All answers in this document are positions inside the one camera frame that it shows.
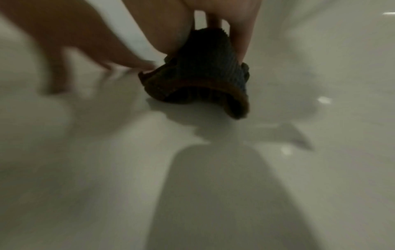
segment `hand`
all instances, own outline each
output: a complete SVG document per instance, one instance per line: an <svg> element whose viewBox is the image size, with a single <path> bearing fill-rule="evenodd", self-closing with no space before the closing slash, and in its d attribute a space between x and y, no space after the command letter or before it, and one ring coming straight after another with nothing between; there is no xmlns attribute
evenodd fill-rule
<svg viewBox="0 0 395 250"><path fill-rule="evenodd" d="M123 0L150 43L176 53L194 27L195 10L207 14L209 27L230 24L230 40L240 63L247 53L261 0Z"/></svg>
<svg viewBox="0 0 395 250"><path fill-rule="evenodd" d="M130 51L84 0L0 0L0 12L37 43L51 74L49 93L69 88L66 47L79 49L107 70L109 63L154 69Z"/></svg>

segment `blurred hand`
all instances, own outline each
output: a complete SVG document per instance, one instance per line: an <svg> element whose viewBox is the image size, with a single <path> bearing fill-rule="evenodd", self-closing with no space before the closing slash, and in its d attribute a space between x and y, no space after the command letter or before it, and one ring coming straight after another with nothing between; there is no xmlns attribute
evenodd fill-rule
<svg viewBox="0 0 395 250"><path fill-rule="evenodd" d="M240 63L246 55L261 0L123 0L150 43L176 53L194 27L194 12L204 11L209 27L230 24L230 39Z"/></svg>
<svg viewBox="0 0 395 250"><path fill-rule="evenodd" d="M37 43L51 74L49 93L69 89L65 47L78 48L107 70L110 63L154 69L130 51L84 0L0 0L0 12Z"/></svg>

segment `glossy floor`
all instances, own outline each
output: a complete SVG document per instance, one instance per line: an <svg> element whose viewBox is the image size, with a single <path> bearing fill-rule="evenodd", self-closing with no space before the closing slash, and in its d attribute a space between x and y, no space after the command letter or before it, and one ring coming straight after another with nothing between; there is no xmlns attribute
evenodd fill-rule
<svg viewBox="0 0 395 250"><path fill-rule="evenodd" d="M92 2L162 59L120 3ZM1 21L0 249L395 249L384 12L395 2L265 0L238 122L155 102L136 76L100 82L75 54L75 93L42 96L36 54Z"/></svg>

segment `white floor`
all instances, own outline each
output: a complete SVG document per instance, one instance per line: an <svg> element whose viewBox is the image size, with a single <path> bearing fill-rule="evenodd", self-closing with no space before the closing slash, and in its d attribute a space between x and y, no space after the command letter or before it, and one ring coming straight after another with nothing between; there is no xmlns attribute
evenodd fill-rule
<svg viewBox="0 0 395 250"><path fill-rule="evenodd" d="M136 76L99 89L76 55L76 93L41 96L1 21L0 249L395 249L395 2L281 2L264 1L238 122ZM118 7L117 32L159 61Z"/></svg>

